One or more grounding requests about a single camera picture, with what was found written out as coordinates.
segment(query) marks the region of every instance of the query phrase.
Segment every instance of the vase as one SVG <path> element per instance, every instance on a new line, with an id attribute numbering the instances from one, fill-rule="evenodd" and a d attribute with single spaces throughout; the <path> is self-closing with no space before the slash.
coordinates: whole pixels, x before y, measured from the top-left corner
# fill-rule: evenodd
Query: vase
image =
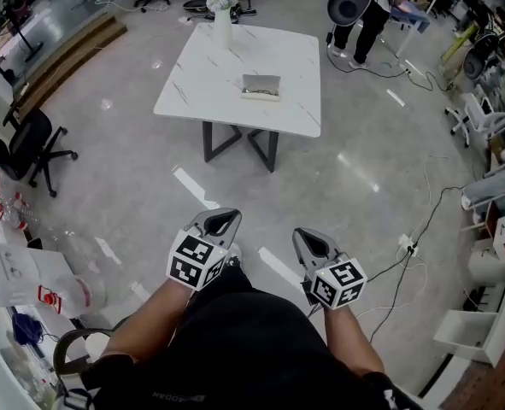
<path id="1" fill-rule="evenodd" d="M 229 49 L 232 43 L 232 18 L 230 9 L 219 10 L 214 16 L 214 37 L 221 49 Z"/>

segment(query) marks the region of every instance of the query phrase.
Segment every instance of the fan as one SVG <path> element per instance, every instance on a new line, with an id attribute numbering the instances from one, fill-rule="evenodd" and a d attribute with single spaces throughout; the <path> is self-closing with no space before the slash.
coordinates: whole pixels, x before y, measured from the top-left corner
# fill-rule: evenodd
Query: fan
<path id="1" fill-rule="evenodd" d="M 29 16 L 30 9 L 28 8 L 27 0 L 0 0 L 0 36 L 7 32 L 12 32 L 13 34 L 18 33 L 21 36 L 24 44 L 30 49 L 24 60 L 25 62 L 30 61 L 44 45 L 40 42 L 35 47 L 32 47 L 26 38 L 24 38 L 21 32 L 21 24 L 24 23 Z"/>

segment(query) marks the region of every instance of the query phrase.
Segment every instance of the concrete floor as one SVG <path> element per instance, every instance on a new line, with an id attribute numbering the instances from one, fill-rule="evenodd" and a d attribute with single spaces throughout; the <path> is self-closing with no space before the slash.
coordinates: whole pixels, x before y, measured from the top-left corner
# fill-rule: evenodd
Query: concrete floor
<path id="1" fill-rule="evenodd" d="M 131 8 L 132 1 L 117 2 Z M 51 199 L 40 180 L 36 208 L 45 218 L 56 217 L 90 238 L 104 239 L 121 264 L 110 261 L 102 272 L 106 277 L 118 275 L 125 281 L 121 286 L 136 282 L 139 289 L 153 292 L 165 280 L 167 252 L 177 230 L 205 209 L 174 176 L 178 168 L 205 190 L 204 199 L 242 211 L 237 240 L 253 284 L 307 312 L 305 297 L 264 262 L 259 251 L 267 249 L 302 275 L 291 233 L 306 226 L 333 236 L 368 275 L 374 275 L 395 262 L 398 238 L 409 235 L 430 212 L 423 173 L 428 155 L 448 157 L 427 161 L 433 203 L 443 187 L 473 180 L 476 156 L 463 149 L 461 138 L 449 135 L 443 107 L 450 100 L 441 91 L 421 90 L 405 76 L 343 74 L 330 64 L 323 46 L 332 27 L 326 0 L 254 0 L 258 15 L 242 19 L 243 24 L 319 38 L 322 135 L 316 139 L 281 135 L 273 174 L 244 140 L 205 164 L 200 123 L 153 114 L 163 84 L 195 26 L 179 22 L 187 16 L 181 8 L 187 0 L 171 1 L 163 13 L 115 9 L 128 25 L 128 34 L 94 56 L 43 107 L 55 124 L 68 128 L 61 145 L 79 152 L 79 159 L 52 163 L 59 196 Z M 452 26 L 450 20 L 433 20 L 404 57 L 420 71 L 435 73 L 438 58 L 451 44 Z M 358 27 L 349 41 L 351 52 L 357 33 Z M 396 25 L 384 32 L 389 44 L 397 44 L 404 35 Z M 369 58 L 374 70 L 397 73 L 384 63 L 394 64 L 396 59 L 380 41 Z M 338 61 L 346 67 L 344 59 Z M 428 85 L 417 74 L 414 80 Z M 227 129 L 214 127 L 216 138 L 225 135 Z M 445 195 L 420 241 L 428 271 L 425 290 L 413 304 L 395 310 L 373 341 L 393 380 L 415 393 L 442 359 L 432 344 L 439 322 L 448 308 L 458 308 L 465 298 L 456 275 L 467 283 L 463 269 L 470 239 L 459 234 L 465 219 L 459 198 L 458 191 Z M 410 264 L 419 262 L 413 259 Z M 390 306 L 400 269 L 368 285 L 353 311 Z M 408 271 L 396 304 L 411 302 L 425 278 L 425 267 Z M 132 313 L 141 303 L 140 296 L 145 296 L 140 290 L 138 294 L 121 290 L 120 298 L 112 298 L 103 310 L 111 324 Z M 367 336 L 386 313 L 381 309 L 360 318 Z M 322 313 L 312 320 L 324 335 Z"/>

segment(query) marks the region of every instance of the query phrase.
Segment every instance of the wooden step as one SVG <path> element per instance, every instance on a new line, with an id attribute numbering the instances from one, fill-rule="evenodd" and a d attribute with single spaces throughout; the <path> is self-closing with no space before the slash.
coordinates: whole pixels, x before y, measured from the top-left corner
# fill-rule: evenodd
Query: wooden step
<path id="1" fill-rule="evenodd" d="M 102 14 L 76 32 L 29 74 L 30 84 L 19 99 L 20 117 L 41 105 L 99 48 L 106 47 L 127 31 L 112 15 Z"/>

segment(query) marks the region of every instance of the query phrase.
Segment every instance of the sneaker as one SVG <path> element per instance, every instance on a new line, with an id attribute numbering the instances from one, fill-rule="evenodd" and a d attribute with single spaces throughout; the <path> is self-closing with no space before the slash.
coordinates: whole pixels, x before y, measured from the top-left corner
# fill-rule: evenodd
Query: sneaker
<path id="1" fill-rule="evenodd" d="M 226 260 L 226 267 L 243 268 L 243 252 L 235 242 L 229 247 L 229 258 Z"/>
<path id="2" fill-rule="evenodd" d="M 368 68 L 368 65 L 365 62 L 363 64 L 359 64 L 357 61 L 352 60 L 349 61 L 349 67 L 351 67 L 353 70 L 366 70 Z"/>
<path id="3" fill-rule="evenodd" d="M 344 54 L 343 49 L 340 49 L 339 47 L 336 47 L 335 45 L 333 45 L 330 49 L 331 49 L 332 54 L 338 58 L 346 58 L 347 57 Z"/>

